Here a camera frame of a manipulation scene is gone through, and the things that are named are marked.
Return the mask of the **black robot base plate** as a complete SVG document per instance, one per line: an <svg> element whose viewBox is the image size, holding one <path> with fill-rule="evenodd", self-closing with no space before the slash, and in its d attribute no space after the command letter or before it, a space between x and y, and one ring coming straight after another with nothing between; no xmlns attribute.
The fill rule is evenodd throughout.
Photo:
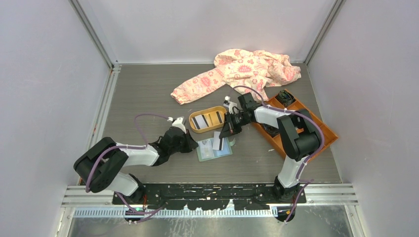
<svg viewBox="0 0 419 237"><path fill-rule="evenodd" d="M306 202L301 185L282 189L264 183L149 183L108 189L114 192L113 204L141 205L147 210L225 210L230 203L235 210L268 210L275 204L292 207Z"/></svg>

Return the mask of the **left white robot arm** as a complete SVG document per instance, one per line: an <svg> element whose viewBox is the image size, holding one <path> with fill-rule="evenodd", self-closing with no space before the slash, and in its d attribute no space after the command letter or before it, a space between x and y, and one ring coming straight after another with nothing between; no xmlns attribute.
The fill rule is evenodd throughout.
<svg viewBox="0 0 419 237"><path fill-rule="evenodd" d="M99 193L111 190L128 203L141 203L146 195L144 185L133 174L122 173L126 166L159 166L176 153L190 153L199 144L189 130L170 127L157 141L147 145L127 145L105 137L79 157L74 171L85 183L85 191Z"/></svg>

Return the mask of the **green card holder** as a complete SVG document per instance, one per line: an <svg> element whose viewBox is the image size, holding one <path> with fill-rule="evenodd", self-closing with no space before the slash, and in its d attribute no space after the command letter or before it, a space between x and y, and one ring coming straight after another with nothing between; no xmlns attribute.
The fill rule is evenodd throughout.
<svg viewBox="0 0 419 237"><path fill-rule="evenodd" d="M223 150L222 151L213 151L214 152L214 158L207 159L207 160L200 160L199 157L198 157L198 160L200 162L203 162L203 161L208 161L208 160L212 160L212 159L216 159L216 158L230 156L230 155L233 154L232 146L234 146L235 143L236 143L235 139L229 140L228 138L224 138Z"/></svg>

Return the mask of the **yellow oval tray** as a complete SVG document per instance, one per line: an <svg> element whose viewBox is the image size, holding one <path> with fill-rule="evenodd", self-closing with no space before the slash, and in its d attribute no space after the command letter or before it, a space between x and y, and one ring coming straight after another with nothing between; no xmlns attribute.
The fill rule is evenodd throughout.
<svg viewBox="0 0 419 237"><path fill-rule="evenodd" d="M189 116L189 123L195 133L204 133L223 127L224 114L226 109L223 106L215 106L205 110L193 112Z"/></svg>

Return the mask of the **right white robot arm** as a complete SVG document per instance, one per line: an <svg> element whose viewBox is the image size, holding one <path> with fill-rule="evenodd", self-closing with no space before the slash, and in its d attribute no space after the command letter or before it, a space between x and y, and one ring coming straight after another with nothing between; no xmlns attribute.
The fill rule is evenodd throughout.
<svg viewBox="0 0 419 237"><path fill-rule="evenodd" d="M243 126L252 122L278 129L286 157L282 170L275 177L273 195L279 202L288 202L300 186L306 164L322 149L323 132L307 109L293 111L272 107L256 102L250 93L239 96L238 100L240 109L230 97L225 97L223 104L228 107L228 112L224 115L219 138L236 135Z"/></svg>

